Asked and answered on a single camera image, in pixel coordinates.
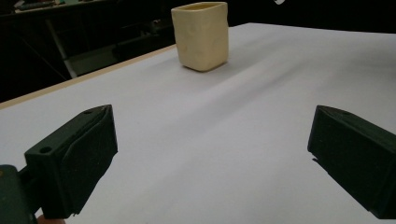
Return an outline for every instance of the wooden table edge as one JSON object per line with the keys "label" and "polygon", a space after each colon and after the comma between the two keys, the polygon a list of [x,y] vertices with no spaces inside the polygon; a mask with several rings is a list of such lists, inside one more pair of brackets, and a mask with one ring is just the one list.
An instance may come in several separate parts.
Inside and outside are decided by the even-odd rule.
{"label": "wooden table edge", "polygon": [[65,82],[62,82],[62,83],[47,87],[45,89],[42,89],[42,90],[39,90],[39,91],[34,91],[34,92],[28,93],[26,95],[14,98],[12,100],[5,101],[5,102],[0,104],[0,109],[4,109],[4,108],[10,107],[12,105],[20,104],[22,102],[34,99],[36,97],[48,94],[48,93],[53,92],[53,91],[57,91],[57,90],[69,87],[71,85],[74,85],[76,83],[91,79],[93,77],[101,76],[102,74],[105,74],[105,73],[111,72],[113,70],[122,68],[122,67],[130,65],[132,63],[137,63],[137,62],[143,61],[143,60],[145,60],[147,58],[150,58],[150,57],[153,57],[153,56],[155,56],[157,54],[166,52],[166,51],[168,51],[170,49],[174,49],[175,47],[176,47],[176,45],[171,45],[171,46],[163,48],[163,49],[157,49],[157,50],[152,51],[150,53],[141,55],[139,57],[132,58],[132,59],[130,59],[128,61],[125,61],[125,62],[122,62],[122,63],[116,63],[116,64],[113,64],[113,65],[111,65],[109,67],[106,67],[106,68],[91,72],[91,73],[89,73],[87,75],[84,75],[82,77],[73,78],[73,79],[67,80]]}

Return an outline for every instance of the screw hole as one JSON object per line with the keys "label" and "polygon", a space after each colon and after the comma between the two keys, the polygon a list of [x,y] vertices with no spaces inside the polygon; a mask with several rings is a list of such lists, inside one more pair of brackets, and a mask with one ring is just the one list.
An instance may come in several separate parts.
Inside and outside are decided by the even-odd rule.
{"label": "screw hole", "polygon": [[43,147],[40,149],[40,153],[48,153],[52,150],[50,147]]}

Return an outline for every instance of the black chair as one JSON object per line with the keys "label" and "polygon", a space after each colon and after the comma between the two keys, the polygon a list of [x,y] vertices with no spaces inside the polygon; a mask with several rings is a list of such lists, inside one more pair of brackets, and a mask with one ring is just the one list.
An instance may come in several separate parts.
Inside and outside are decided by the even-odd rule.
{"label": "black chair", "polygon": [[114,56],[121,62],[175,44],[171,7],[164,0],[118,0]]}

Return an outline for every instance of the cup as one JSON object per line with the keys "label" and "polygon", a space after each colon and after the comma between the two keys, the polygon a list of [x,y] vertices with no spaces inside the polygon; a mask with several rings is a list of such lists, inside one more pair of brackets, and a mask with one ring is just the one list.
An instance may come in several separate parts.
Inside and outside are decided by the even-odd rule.
{"label": "cup", "polygon": [[204,72],[227,62],[227,3],[194,3],[172,8],[171,13],[181,64]]}

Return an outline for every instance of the white table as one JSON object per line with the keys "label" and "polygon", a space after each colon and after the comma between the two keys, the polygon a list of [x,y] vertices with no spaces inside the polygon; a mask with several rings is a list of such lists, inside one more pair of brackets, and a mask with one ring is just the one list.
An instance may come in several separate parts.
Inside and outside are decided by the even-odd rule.
{"label": "white table", "polygon": [[316,105],[396,133],[396,35],[246,24],[209,73],[182,67],[175,48],[102,73],[0,110],[0,163],[21,169],[76,114],[113,105],[119,153],[68,224],[394,223],[306,147]]}

